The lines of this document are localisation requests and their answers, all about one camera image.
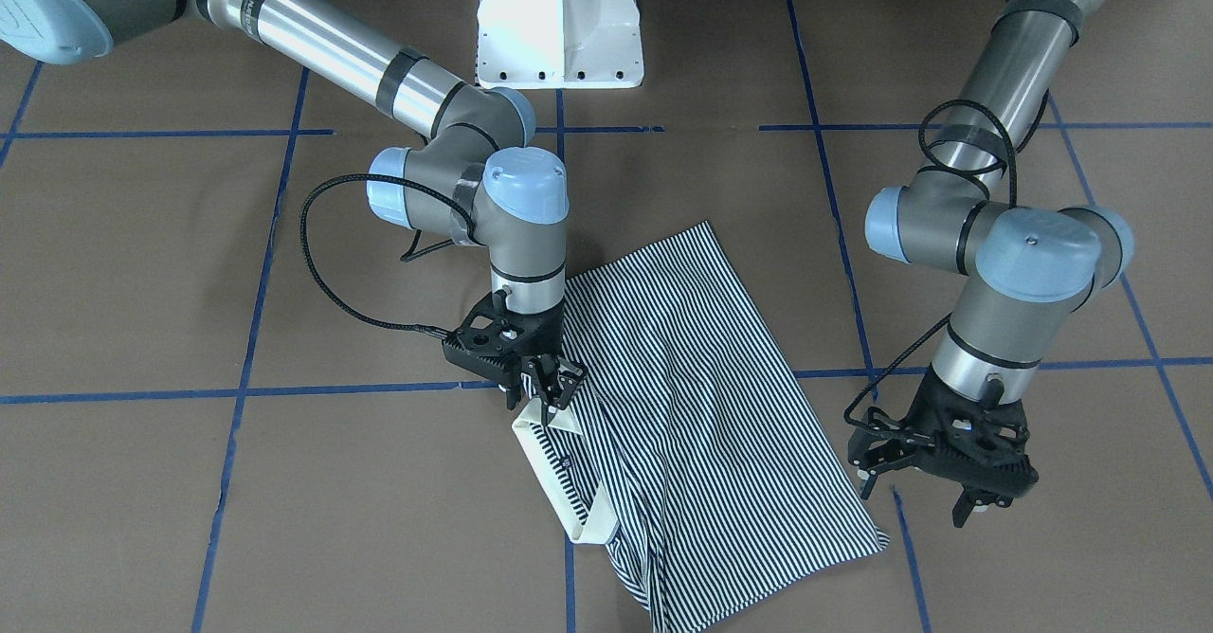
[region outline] striped fabric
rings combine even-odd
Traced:
[[[604,479],[605,548],[655,632],[702,631],[888,544],[710,226],[576,275],[566,312],[585,437],[539,434],[575,508]]]

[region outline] white mounting bracket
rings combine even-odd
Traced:
[[[644,80],[636,0],[480,0],[484,89],[633,89]]]

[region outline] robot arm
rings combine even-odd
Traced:
[[[28,23],[0,24],[0,34],[44,62],[96,58],[181,16],[200,16],[241,29],[432,139],[425,149],[386,149],[371,175],[335,181],[365,181],[371,209],[383,219],[489,249],[489,295],[444,336],[448,360],[497,382],[509,407],[520,400],[524,375],[526,390],[549,405],[545,417],[568,404],[585,369],[560,358],[564,166],[545,149],[525,148],[535,114],[523,95],[467,85],[324,0],[12,1],[18,8],[10,11]],[[335,181],[317,189],[308,206]]]
[[[959,101],[928,115],[949,110],[930,144],[919,132],[928,162],[909,187],[871,203],[872,250],[969,280],[906,416],[847,412],[856,426],[848,458],[866,478],[865,498],[881,473],[917,466],[963,486],[952,512],[962,526],[973,509],[1007,507],[1037,480],[1023,395],[1061,323],[1124,270],[1133,234],[1103,206],[1018,206],[1014,154],[1103,2],[1009,0]],[[991,201],[1004,176],[1010,201]]]

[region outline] light blue cap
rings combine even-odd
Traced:
[[[52,64],[99,58],[114,49],[109,29],[84,0],[0,0],[0,38]]]
[[[867,205],[864,236],[867,236],[867,246],[873,252],[884,253],[888,258],[896,258],[909,264],[905,250],[901,249],[901,232],[898,229],[898,201],[901,200],[901,189],[904,188],[884,188],[876,193],[871,205]]]
[[[530,101],[525,95],[517,92],[514,89],[494,89],[490,93],[499,93],[501,97],[509,101],[518,110],[518,118],[523,122],[523,144],[529,146],[533,137],[535,137],[535,108],[531,106]]]
[[[388,148],[376,154],[371,162],[371,171],[381,176],[397,176],[404,178],[404,162],[409,158],[408,148]],[[369,179],[366,182],[366,200],[371,205],[378,218],[389,223],[397,223],[404,228],[409,226],[409,213],[404,209],[403,184],[383,183],[381,179]]]
[[[528,223],[559,223],[569,215],[564,162],[541,148],[506,148],[484,166],[484,192]]]
[[[1107,226],[1112,227],[1112,230],[1116,232],[1116,236],[1121,240],[1121,267],[1116,269],[1116,278],[1120,278],[1137,252],[1137,240],[1133,236],[1133,228],[1129,227],[1127,219],[1116,213],[1116,211],[1109,210],[1107,206],[1083,205],[1075,206],[1075,209],[1090,211],[1090,213],[1097,215],[1099,218],[1106,219]]]
[[[978,250],[978,273],[996,292],[1048,304],[1078,295],[1095,275],[1095,230],[1057,211],[1004,211]]]

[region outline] gray surface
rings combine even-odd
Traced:
[[[473,1],[334,0],[460,76],[473,72]],[[802,384],[841,450],[838,412],[862,380],[815,375],[862,369],[864,358],[822,161],[813,132],[758,131],[811,122],[787,4],[642,2],[647,84],[565,93],[564,121],[667,132],[568,133],[570,269],[711,219],[790,363],[809,371]],[[824,124],[915,124],[958,92],[1000,0],[795,6]],[[1166,375],[1206,455],[1209,16],[1213,0],[1109,0],[1054,85],[1069,122],[1206,125],[1067,129],[1095,198],[1135,228],[1129,278],[1158,352],[1201,364],[1168,364]],[[0,67],[8,129],[32,68],[7,50]],[[318,76],[302,127],[335,136],[295,141],[246,364],[298,86],[296,64],[206,24],[42,68],[22,132],[279,136],[12,142],[0,167],[0,629],[189,629],[237,404],[205,633],[547,632],[570,629],[569,614],[582,633],[644,629],[593,549],[574,552],[566,600],[564,541],[500,394],[454,390],[474,377],[435,344],[359,325],[309,280],[303,196],[364,170],[385,146],[418,142]],[[529,97],[541,127],[554,125],[554,95]],[[554,133],[537,142],[558,149]],[[883,365],[951,309],[963,280],[864,244],[871,196],[919,164],[913,131],[826,131],[824,147],[865,338]],[[1032,141],[1021,176],[1025,205],[1086,201],[1058,129]],[[382,318],[450,326],[488,286],[482,250],[398,264],[408,232],[374,218],[357,188],[334,192],[314,218],[326,278]],[[887,479],[904,501],[934,632],[1213,628],[1213,507],[1150,358],[1117,284],[1063,327],[1046,361],[1067,370],[1042,371],[1029,392],[1042,477],[1032,494],[957,531],[955,485],[912,472]],[[916,383],[893,378],[882,404],[900,412]],[[389,393],[298,394],[334,387]],[[160,392],[177,388],[218,392]],[[266,395],[274,388],[284,395]],[[133,394],[84,394],[112,392]],[[29,400],[42,403],[12,405]],[[718,629],[922,629],[885,481],[870,507],[894,541],[884,554],[826,570]]]

